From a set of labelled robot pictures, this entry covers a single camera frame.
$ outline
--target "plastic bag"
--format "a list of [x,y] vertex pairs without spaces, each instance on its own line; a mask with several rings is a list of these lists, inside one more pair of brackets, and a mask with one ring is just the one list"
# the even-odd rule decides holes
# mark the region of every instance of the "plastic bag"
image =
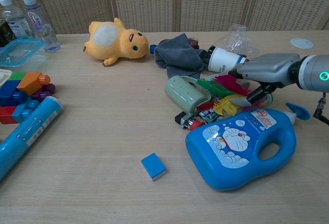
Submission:
[[255,57],[259,50],[254,46],[252,40],[246,36],[247,29],[245,25],[232,25],[228,30],[228,34],[219,38],[214,46],[232,53],[244,54],[249,59]]

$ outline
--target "toy blocks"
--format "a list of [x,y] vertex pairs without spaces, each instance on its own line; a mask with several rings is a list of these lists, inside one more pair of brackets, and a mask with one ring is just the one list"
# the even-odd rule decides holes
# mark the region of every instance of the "toy blocks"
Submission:
[[11,116],[16,107],[0,107],[1,124],[16,124],[17,122]]
[[0,106],[17,106],[26,101],[27,95],[16,89],[19,83],[20,80],[7,80],[3,84],[0,88]]
[[0,123],[22,123],[55,90],[50,77],[41,72],[11,73],[0,87]]
[[144,159],[141,160],[141,162],[147,173],[151,177],[152,181],[157,180],[167,172],[166,167],[163,165],[163,163],[160,161],[159,157],[155,153],[146,156]]
[[27,72],[17,86],[17,89],[30,96],[41,89],[42,86],[48,84],[50,84],[50,77],[48,75],[43,75],[41,72]]

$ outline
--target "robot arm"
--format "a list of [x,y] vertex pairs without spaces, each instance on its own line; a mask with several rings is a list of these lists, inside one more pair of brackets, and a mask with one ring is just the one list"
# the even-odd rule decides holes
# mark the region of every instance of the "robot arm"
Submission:
[[325,93],[329,92],[329,55],[309,55],[300,60],[296,53],[264,54],[236,65],[229,74],[261,85],[246,98],[232,100],[239,106],[250,106],[277,88],[294,83],[300,89],[323,92],[314,117],[329,125],[329,120],[322,116]]

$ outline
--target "green indicator light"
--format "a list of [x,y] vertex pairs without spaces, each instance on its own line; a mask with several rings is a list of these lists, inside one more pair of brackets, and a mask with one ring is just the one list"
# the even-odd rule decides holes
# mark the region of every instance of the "green indicator light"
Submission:
[[322,73],[320,73],[319,78],[320,78],[322,81],[327,81],[327,80],[329,80],[329,72],[327,72],[327,71],[323,71]]

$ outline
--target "green building block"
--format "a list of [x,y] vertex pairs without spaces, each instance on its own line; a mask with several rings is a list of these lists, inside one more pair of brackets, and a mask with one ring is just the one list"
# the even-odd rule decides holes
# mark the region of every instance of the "green building block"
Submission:
[[22,80],[26,72],[13,72],[8,80]]

